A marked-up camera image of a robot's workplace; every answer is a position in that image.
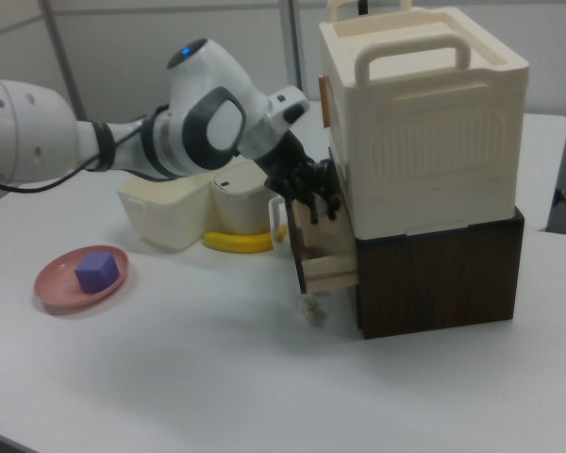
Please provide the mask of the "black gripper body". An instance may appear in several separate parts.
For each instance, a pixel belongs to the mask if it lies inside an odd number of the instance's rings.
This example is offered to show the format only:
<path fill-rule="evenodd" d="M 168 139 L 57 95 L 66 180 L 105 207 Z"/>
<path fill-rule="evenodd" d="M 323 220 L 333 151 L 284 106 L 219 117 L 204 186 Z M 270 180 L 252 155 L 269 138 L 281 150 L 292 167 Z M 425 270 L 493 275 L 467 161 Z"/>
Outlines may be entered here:
<path fill-rule="evenodd" d="M 331 197 L 330 160 L 309 157 L 291 131 L 256 164 L 267 176 L 266 187 L 286 200 L 313 202 L 316 196 L 323 200 Z"/>

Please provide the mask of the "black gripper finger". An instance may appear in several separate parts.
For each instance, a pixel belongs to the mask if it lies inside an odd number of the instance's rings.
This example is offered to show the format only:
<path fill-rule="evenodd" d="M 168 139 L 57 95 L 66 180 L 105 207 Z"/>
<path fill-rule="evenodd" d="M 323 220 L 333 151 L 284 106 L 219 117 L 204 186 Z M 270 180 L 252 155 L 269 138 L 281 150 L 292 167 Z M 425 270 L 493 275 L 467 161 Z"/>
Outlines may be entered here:
<path fill-rule="evenodd" d="M 335 220 L 341 207 L 338 188 L 335 182 L 327 181 L 322 187 L 322 198 L 326 205 L 326 216 L 329 220 Z"/>
<path fill-rule="evenodd" d="M 302 203 L 309 209 L 309 218 L 312 224 L 319 223 L 318 198 L 321 197 L 320 187 L 309 187 L 303 190 Z"/>

